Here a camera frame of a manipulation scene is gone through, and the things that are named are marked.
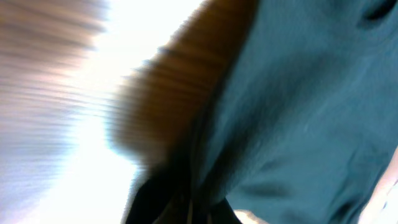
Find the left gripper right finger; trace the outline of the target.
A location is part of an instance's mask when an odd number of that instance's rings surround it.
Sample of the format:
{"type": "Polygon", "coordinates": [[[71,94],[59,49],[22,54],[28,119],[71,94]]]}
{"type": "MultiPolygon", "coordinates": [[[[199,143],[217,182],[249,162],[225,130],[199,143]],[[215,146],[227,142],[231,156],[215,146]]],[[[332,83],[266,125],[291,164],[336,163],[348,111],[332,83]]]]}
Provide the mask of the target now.
{"type": "Polygon", "coordinates": [[[209,209],[206,221],[207,224],[241,224],[225,198],[209,209]]]}

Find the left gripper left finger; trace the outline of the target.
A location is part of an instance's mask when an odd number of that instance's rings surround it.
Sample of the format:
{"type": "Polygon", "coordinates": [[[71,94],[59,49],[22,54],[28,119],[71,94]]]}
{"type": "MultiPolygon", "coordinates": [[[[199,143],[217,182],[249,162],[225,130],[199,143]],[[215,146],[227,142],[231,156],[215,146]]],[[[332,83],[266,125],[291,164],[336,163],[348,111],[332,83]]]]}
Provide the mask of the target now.
{"type": "Polygon", "coordinates": [[[184,224],[189,202],[184,182],[153,177],[137,191],[125,224],[184,224]]]}

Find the black t-shirt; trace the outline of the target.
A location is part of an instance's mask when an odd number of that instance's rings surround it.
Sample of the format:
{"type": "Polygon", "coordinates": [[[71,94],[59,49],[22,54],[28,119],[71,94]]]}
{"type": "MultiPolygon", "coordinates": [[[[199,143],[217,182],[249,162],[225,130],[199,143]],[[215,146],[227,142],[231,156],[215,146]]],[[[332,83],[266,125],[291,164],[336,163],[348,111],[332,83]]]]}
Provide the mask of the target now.
{"type": "Polygon", "coordinates": [[[186,223],[224,198],[267,223],[360,223],[396,148],[397,2],[266,0],[151,178],[185,183],[186,223]]]}

